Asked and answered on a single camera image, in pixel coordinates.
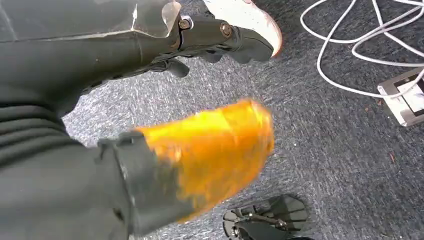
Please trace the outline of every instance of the orange plastic cover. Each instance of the orange plastic cover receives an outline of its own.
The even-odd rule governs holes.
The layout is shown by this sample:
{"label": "orange plastic cover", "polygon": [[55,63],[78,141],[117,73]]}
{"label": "orange plastic cover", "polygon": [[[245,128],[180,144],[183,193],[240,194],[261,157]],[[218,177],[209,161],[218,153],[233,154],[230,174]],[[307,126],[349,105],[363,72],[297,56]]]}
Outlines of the orange plastic cover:
{"label": "orange plastic cover", "polygon": [[252,100],[136,130],[158,159],[178,168],[177,197],[192,199],[193,215],[246,187],[274,148],[272,117]]}

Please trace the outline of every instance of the gray carpet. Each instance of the gray carpet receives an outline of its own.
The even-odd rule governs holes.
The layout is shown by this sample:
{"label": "gray carpet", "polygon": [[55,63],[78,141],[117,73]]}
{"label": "gray carpet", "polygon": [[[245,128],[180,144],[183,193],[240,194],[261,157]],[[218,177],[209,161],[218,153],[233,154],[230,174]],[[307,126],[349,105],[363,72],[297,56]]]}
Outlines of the gray carpet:
{"label": "gray carpet", "polygon": [[[331,87],[318,75],[315,62],[322,41],[299,23],[301,12],[314,0],[256,2],[284,32],[281,57],[247,65],[227,58],[216,64],[185,59],[191,68],[186,78],[147,73],[111,82],[83,96],[64,119],[70,134],[90,146],[134,126],[177,120],[253,97],[272,111],[276,135],[275,151],[257,180],[201,217],[167,226],[146,239],[224,239],[225,209],[280,194],[307,203],[312,217],[302,234],[316,240],[424,239],[424,124],[401,127],[377,99]],[[385,20],[409,9],[378,2]],[[206,11],[200,0],[183,3],[189,14]],[[306,22],[326,35],[349,3],[330,0]],[[359,37],[377,26],[371,1],[359,0],[353,10],[336,38]],[[423,23],[393,33],[423,50]],[[358,60],[351,47],[331,44],[325,54],[323,70],[339,83],[376,92],[377,83],[407,70]],[[422,61],[385,37],[367,42],[360,52]]]}

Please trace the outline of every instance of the metal bolt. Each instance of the metal bolt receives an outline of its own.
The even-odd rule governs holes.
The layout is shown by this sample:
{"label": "metal bolt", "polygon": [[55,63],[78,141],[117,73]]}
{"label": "metal bolt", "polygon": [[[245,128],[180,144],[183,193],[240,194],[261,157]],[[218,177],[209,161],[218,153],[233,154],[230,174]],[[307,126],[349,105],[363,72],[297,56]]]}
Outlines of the metal bolt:
{"label": "metal bolt", "polygon": [[227,23],[221,24],[220,30],[222,35],[226,38],[229,38],[233,33],[233,28],[231,28],[231,26]]}
{"label": "metal bolt", "polygon": [[239,236],[239,234],[240,234],[240,232],[239,232],[239,230],[237,229],[237,228],[233,228],[232,229],[232,233],[231,233],[231,235],[233,235],[234,237],[238,237]]}
{"label": "metal bolt", "polygon": [[178,26],[182,30],[189,29],[190,28],[190,22],[186,19],[183,19],[183,20],[178,22]]}

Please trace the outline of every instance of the white sneaker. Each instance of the white sneaker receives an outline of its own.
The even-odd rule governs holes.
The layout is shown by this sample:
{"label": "white sneaker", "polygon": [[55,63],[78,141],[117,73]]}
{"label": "white sneaker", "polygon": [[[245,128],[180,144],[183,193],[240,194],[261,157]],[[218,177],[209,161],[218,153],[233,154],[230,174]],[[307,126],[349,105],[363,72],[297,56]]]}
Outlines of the white sneaker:
{"label": "white sneaker", "polygon": [[283,46],[283,35],[276,21],[259,9],[252,0],[203,0],[216,19],[229,24],[250,29],[260,34],[274,48],[272,57]]}

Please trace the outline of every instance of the white cable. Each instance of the white cable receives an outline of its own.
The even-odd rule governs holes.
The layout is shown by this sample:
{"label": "white cable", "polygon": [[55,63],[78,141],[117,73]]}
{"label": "white cable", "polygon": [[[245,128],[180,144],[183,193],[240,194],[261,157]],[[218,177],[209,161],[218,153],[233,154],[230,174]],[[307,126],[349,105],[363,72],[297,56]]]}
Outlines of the white cable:
{"label": "white cable", "polygon": [[419,2],[419,1],[411,1],[411,0],[393,0],[393,1],[403,3],[403,4],[410,4],[410,5],[416,5],[416,6],[424,7],[424,3]]}
{"label": "white cable", "polygon": [[[382,27],[384,23],[383,23],[383,18],[382,18],[382,14],[380,12],[379,5],[377,4],[377,0],[372,0],[372,5],[374,6],[375,14],[377,14],[378,23],[380,24],[380,27]],[[423,16],[423,14],[424,14],[424,7],[421,7],[421,11],[419,11],[419,14],[416,15],[415,17],[411,18],[410,20],[406,21],[404,26],[406,26],[406,25],[408,25],[410,23],[415,22],[416,20],[418,20],[419,18],[421,18],[421,16]],[[417,49],[409,46],[408,44],[404,43],[399,38],[393,36],[391,33],[389,33],[389,32],[386,31],[384,33],[384,35],[386,35],[386,37],[392,39],[393,41],[395,41],[396,43],[398,43],[402,47],[404,47],[404,48],[408,49],[409,51],[415,53],[416,55],[419,55],[419,56],[421,56],[421,57],[424,58],[424,53],[423,52],[421,52],[421,51],[419,51],[419,50],[417,50]]]}
{"label": "white cable", "polygon": [[[319,38],[319,39],[321,39],[321,40],[326,40],[326,36],[322,36],[322,35],[319,35],[318,33],[316,33],[316,32],[314,32],[314,31],[312,31],[306,24],[305,24],[305,21],[304,21],[304,16],[311,10],[311,9],[313,9],[313,7],[316,7],[316,6],[318,6],[319,4],[321,4],[321,3],[323,3],[323,2],[326,2],[327,0],[321,0],[321,1],[319,1],[319,2],[317,2],[317,3],[315,3],[314,5],[312,5],[312,6],[310,6],[310,7],[308,7],[301,15],[300,15],[300,24],[302,25],[302,27],[308,32],[308,33],[310,33],[310,34],[312,34],[312,35],[314,35],[315,37],[317,37],[317,38]],[[393,23],[395,23],[395,22],[397,22],[397,21],[399,21],[399,20],[401,20],[401,19],[403,19],[403,18],[405,18],[405,17],[407,17],[407,16],[409,16],[409,15],[411,15],[411,14],[413,14],[413,13],[415,13],[416,11],[418,11],[418,10],[420,10],[420,9],[422,9],[422,7],[420,7],[420,6],[417,6],[417,7],[415,7],[415,8],[413,8],[413,9],[411,9],[411,10],[409,10],[409,11],[407,11],[407,12],[405,12],[404,14],[402,14],[402,15],[400,15],[400,16],[398,16],[398,17],[396,17],[396,18],[394,18],[394,19],[392,19],[392,20],[390,20],[390,21],[388,21],[388,22],[386,22],[386,23],[384,23],[383,24],[383,26],[381,26],[381,27],[386,27],[386,26],[389,26],[389,25],[391,25],[391,24],[393,24]],[[371,30],[370,32],[368,32],[368,33],[366,33],[365,35],[362,35],[362,36],[360,36],[360,37],[358,37],[358,38],[356,38],[356,39],[352,39],[352,40],[338,40],[338,39],[330,39],[330,43],[335,43],[335,44],[353,44],[353,43],[356,43],[356,42],[358,42],[358,41],[360,41],[362,38],[365,38],[365,37],[367,37],[367,36],[369,36],[369,35],[371,35],[371,34],[373,34],[373,33],[375,33],[375,32],[377,32],[379,29],[381,29],[381,28],[375,28],[375,29],[373,29],[373,30]]]}
{"label": "white cable", "polygon": [[[383,20],[382,20],[382,17],[381,17],[381,13],[380,13],[380,9],[379,9],[379,7],[377,5],[377,2],[375,2],[375,0],[373,0],[373,6],[374,6],[375,13],[377,15],[378,22],[379,22],[379,25],[380,26],[377,27],[377,28],[375,28],[375,29],[373,29],[373,30],[371,30],[370,32],[364,34],[363,36],[361,36],[361,37],[359,37],[357,39],[353,39],[353,40],[337,40],[337,39],[332,39],[332,36],[333,36],[334,32],[336,31],[336,29],[339,27],[340,23],[343,21],[343,19],[346,17],[346,15],[350,12],[350,10],[355,5],[356,0],[352,0],[352,2],[350,3],[349,7],[346,9],[346,11],[342,14],[342,16],[334,24],[333,28],[331,29],[331,31],[330,31],[330,33],[328,34],[327,37],[323,37],[323,36],[317,34],[316,32],[312,31],[305,24],[305,22],[303,20],[305,14],[308,13],[311,9],[315,8],[316,6],[322,4],[322,3],[326,2],[326,1],[328,1],[328,0],[320,0],[320,1],[316,2],[316,3],[314,3],[313,5],[311,5],[310,7],[308,7],[300,15],[300,23],[302,24],[303,28],[305,28],[305,30],[307,32],[311,33],[312,35],[314,35],[317,38],[320,38],[320,39],[325,40],[324,41],[324,44],[322,45],[322,48],[321,48],[321,50],[319,52],[318,59],[316,61],[316,68],[318,69],[318,72],[322,76],[322,78],[324,78],[328,83],[330,83],[331,85],[333,85],[333,86],[335,86],[337,88],[340,88],[340,89],[343,89],[343,90],[346,90],[346,91],[349,91],[349,92],[353,92],[353,93],[356,93],[356,94],[360,94],[360,95],[365,95],[365,96],[370,96],[370,97],[375,97],[375,98],[387,98],[387,97],[397,98],[397,97],[400,97],[400,96],[406,94],[407,92],[409,92],[419,82],[419,80],[424,76],[424,69],[423,69],[418,74],[417,78],[412,81],[412,85],[408,89],[406,89],[406,90],[404,90],[402,92],[399,92],[397,94],[382,95],[382,94],[375,94],[375,93],[371,93],[371,92],[365,92],[365,91],[357,90],[357,89],[350,88],[350,87],[347,87],[347,86],[343,86],[343,85],[341,85],[339,83],[336,83],[336,82],[332,81],[331,79],[329,79],[324,74],[324,72],[321,69],[321,60],[323,58],[323,54],[324,54],[324,52],[325,52],[325,50],[327,48],[327,45],[330,42],[332,42],[332,43],[340,43],[340,44],[356,43],[355,46],[353,46],[353,48],[352,48],[353,55],[355,55],[356,57],[358,57],[360,59],[369,61],[369,62],[386,64],[386,65],[393,65],[393,66],[403,66],[403,67],[424,67],[424,63],[402,63],[402,62],[384,61],[384,60],[379,60],[379,59],[373,59],[373,58],[370,58],[370,57],[366,57],[366,56],[360,55],[359,53],[356,52],[356,48],[359,45],[361,45],[362,43],[364,43],[365,41],[367,41],[367,40],[369,40],[369,39],[371,39],[371,38],[373,38],[373,37],[375,37],[377,35],[385,34],[386,36],[388,36],[389,38],[391,38],[392,40],[394,40],[395,42],[397,42],[401,46],[405,47],[409,51],[411,51],[411,52],[419,55],[420,57],[423,57],[424,56],[424,53],[423,52],[421,52],[421,51],[419,51],[419,50],[417,50],[417,49],[415,49],[415,48],[407,45],[406,43],[404,43],[403,41],[401,41],[397,37],[395,37],[392,34],[388,33],[388,31],[391,31],[391,30],[394,30],[394,29],[397,29],[397,28],[406,26],[408,24],[413,23],[417,19],[419,19],[424,14],[424,0],[422,0],[422,2],[416,2],[416,1],[410,1],[410,0],[393,0],[393,1],[401,2],[401,3],[405,3],[405,4],[418,5],[419,7],[415,7],[413,9],[407,11],[406,13],[404,13],[404,14],[402,14],[402,15],[400,15],[400,16],[398,16],[398,17],[396,17],[396,18],[394,18],[394,19],[392,19],[392,20],[390,20],[390,21],[388,21],[386,23],[383,23]],[[403,19],[403,18],[411,15],[412,13],[414,13],[414,12],[420,10],[420,9],[421,9],[420,13],[418,15],[416,15],[415,17],[411,18],[410,20],[405,21],[405,22],[402,22],[402,23],[397,24],[395,26],[386,28],[386,26],[389,26],[389,25],[391,25],[391,24],[393,24],[393,23],[395,23],[395,22],[397,22],[397,21],[399,21],[399,20],[401,20],[401,19]]]}

